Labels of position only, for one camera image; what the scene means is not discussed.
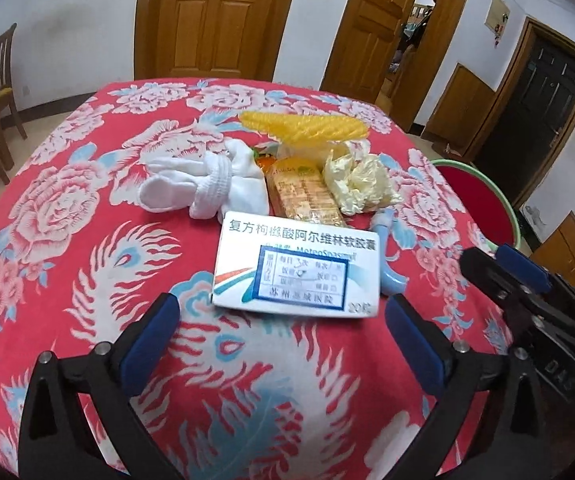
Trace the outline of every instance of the blue gripper pad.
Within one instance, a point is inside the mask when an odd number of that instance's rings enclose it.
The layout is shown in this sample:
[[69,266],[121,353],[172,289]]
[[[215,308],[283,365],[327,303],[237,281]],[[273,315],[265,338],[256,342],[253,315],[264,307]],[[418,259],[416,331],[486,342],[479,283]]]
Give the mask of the blue gripper pad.
[[180,322],[178,300],[172,294],[160,295],[152,309],[156,309],[153,316],[148,316],[150,311],[147,311],[136,322],[144,326],[139,327],[140,333],[120,362],[121,390],[128,397],[142,393]]
[[545,294],[552,289],[547,271],[513,247],[507,244],[501,245],[496,251],[495,258],[504,270],[536,294]]
[[387,302],[385,323],[423,391],[440,398],[451,372],[448,339],[400,294]]

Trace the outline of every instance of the green rim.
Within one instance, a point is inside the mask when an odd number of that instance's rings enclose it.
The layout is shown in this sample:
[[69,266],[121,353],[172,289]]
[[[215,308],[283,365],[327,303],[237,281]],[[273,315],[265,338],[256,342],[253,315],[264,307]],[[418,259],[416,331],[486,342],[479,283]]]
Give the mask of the green rim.
[[[505,197],[505,195],[503,195],[503,192],[499,189],[499,187],[496,184],[494,184],[487,175],[481,173],[476,168],[472,168],[472,166],[470,166],[469,164],[465,164],[464,162],[458,162],[457,160],[448,160],[446,158],[439,158],[437,160],[433,160],[432,164],[434,164],[437,167],[449,166],[452,168],[458,168],[459,170],[463,170],[466,173],[469,173],[470,175],[475,176],[480,181],[484,182],[485,185],[491,190],[491,192],[493,192],[494,195],[496,195],[496,198],[498,198],[503,204],[503,208],[505,209],[505,212],[509,217],[509,221],[512,224],[512,230],[514,231],[514,248],[515,249],[519,248],[519,245],[521,243],[521,230],[519,228],[519,221],[517,220],[517,216],[514,214],[514,210],[512,209],[509,200],[507,200],[507,198]],[[496,244],[494,244],[490,240],[488,240],[488,245],[493,251],[495,251],[498,248]]]

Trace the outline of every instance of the yellow chair seat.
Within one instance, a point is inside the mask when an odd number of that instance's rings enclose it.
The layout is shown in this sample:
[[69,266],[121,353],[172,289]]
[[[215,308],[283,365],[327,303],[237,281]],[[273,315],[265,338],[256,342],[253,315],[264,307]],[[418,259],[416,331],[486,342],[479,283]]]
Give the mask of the yellow chair seat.
[[3,90],[0,90],[0,99],[3,99],[8,94],[11,94],[11,88],[4,88]]

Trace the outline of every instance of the table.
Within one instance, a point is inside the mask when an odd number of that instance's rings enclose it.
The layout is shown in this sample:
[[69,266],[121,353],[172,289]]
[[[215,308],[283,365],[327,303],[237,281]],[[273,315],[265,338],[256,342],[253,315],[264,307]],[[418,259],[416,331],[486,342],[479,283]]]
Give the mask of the table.
[[[189,478],[382,478],[434,403],[414,380],[383,319],[303,320],[215,310],[209,294],[220,226],[136,201],[144,163],[199,157],[223,137],[275,147],[238,122],[242,110],[346,114],[370,128],[373,153],[405,199],[387,254],[407,298],[443,333],[504,352],[496,307],[459,273],[463,248],[484,246],[458,197],[372,105],[245,80],[111,84],[39,146],[0,199],[0,462],[16,470],[17,437],[40,351],[84,354],[114,341],[160,292],[182,323],[132,405]],[[366,228],[369,215],[349,224]],[[444,469],[464,455],[478,396]],[[89,399],[94,436],[121,467]]]

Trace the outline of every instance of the blue-bordered label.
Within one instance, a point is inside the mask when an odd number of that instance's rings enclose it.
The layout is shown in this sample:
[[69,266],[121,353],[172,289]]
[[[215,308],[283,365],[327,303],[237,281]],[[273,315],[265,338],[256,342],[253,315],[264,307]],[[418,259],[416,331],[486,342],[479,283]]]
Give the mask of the blue-bordered label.
[[252,298],[343,310],[348,267],[341,258],[261,246]]

